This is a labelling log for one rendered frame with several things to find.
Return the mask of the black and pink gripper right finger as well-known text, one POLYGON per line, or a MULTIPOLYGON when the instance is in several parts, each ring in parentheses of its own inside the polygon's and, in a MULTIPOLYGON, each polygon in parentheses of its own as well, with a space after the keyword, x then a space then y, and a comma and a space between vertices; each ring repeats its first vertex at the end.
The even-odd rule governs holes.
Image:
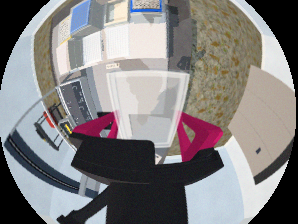
POLYGON ((184 112, 177 127, 182 162, 190 161, 202 149, 214 147, 223 135, 220 127, 190 116, 184 112), (195 132, 195 138, 190 142, 182 122, 195 132))

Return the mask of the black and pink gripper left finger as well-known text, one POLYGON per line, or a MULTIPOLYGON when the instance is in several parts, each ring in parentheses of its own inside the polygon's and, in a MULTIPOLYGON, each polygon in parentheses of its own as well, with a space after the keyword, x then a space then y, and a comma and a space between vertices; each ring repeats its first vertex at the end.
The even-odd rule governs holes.
POLYGON ((108 134, 108 138, 117 138, 118 127, 115 120, 114 112, 111 112, 105 116, 99 117, 97 119, 91 120, 79 126, 76 126, 72 132, 82 133, 85 135, 99 136, 100 132, 107 127, 111 122, 113 122, 111 130, 108 134), (113 122, 114 121, 114 122, 113 122))

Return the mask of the grey tip rack with blue side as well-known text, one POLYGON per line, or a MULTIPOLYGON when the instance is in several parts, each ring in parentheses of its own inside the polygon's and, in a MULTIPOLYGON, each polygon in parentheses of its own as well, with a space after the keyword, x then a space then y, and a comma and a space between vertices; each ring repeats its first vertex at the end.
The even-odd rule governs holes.
POLYGON ((134 24, 159 24, 162 16, 161 0, 131 0, 130 13, 134 24))

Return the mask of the black rectangular pad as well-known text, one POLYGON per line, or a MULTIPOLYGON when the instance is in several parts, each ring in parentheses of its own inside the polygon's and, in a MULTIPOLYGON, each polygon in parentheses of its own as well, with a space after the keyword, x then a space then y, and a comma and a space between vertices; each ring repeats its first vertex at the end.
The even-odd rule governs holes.
MULTIPOLYGON (((111 113, 111 112, 97 112, 97 115, 98 115, 98 118, 99 118, 99 117, 105 116, 109 113, 111 113)), ((104 130, 111 130, 111 126, 112 126, 113 122, 110 123, 106 128, 104 128, 104 130)))

